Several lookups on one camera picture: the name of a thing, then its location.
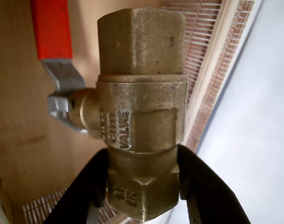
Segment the red vinyl handle cover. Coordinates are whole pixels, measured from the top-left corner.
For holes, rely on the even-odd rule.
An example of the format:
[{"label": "red vinyl handle cover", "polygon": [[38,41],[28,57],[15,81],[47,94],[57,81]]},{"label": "red vinyl handle cover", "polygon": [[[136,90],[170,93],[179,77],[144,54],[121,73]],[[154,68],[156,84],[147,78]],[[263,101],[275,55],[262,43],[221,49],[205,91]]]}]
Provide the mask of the red vinyl handle cover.
[{"label": "red vinyl handle cover", "polygon": [[38,59],[72,58],[67,0],[31,0]]}]

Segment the metal handle lever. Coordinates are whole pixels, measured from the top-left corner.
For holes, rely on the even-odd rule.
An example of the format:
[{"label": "metal handle lever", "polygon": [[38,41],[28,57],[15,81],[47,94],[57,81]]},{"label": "metal handle lever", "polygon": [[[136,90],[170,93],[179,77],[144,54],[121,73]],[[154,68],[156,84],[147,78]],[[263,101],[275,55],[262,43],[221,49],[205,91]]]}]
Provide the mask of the metal handle lever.
[{"label": "metal handle lever", "polygon": [[56,90],[48,96],[49,114],[80,133],[70,118],[70,95],[85,88],[85,81],[72,65],[71,32],[67,0],[32,0],[31,10],[38,59],[53,79]]}]

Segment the white wall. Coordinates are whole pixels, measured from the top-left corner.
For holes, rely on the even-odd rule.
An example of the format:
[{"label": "white wall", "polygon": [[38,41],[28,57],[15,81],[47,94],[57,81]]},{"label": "white wall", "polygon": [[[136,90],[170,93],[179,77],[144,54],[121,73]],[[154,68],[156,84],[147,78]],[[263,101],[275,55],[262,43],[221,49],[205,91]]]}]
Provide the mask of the white wall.
[{"label": "white wall", "polygon": [[284,0],[265,0],[199,156],[252,224],[284,224]]}]

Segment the wooden frame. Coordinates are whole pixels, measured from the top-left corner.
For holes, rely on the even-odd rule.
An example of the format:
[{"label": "wooden frame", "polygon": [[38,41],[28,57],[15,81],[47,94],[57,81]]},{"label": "wooden frame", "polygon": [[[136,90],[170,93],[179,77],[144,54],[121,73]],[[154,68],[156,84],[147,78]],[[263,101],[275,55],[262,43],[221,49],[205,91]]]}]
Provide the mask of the wooden frame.
[{"label": "wooden frame", "polygon": [[187,108],[187,122],[183,145],[187,144],[195,119],[200,109],[202,100],[206,93],[209,82],[212,78],[214,69],[217,65],[219,56],[222,52],[228,32],[230,30],[234,14],[240,0],[223,0],[217,21],[213,28],[211,40],[198,74],[198,78]]}]

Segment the valve handle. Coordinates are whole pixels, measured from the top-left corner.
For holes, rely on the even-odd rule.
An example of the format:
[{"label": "valve handle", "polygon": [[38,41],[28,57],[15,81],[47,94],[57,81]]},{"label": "valve handle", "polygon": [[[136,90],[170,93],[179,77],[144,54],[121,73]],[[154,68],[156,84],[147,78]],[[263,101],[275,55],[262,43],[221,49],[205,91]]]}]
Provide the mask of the valve handle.
[{"label": "valve handle", "polygon": [[31,0],[38,59],[72,59],[67,0]]}]

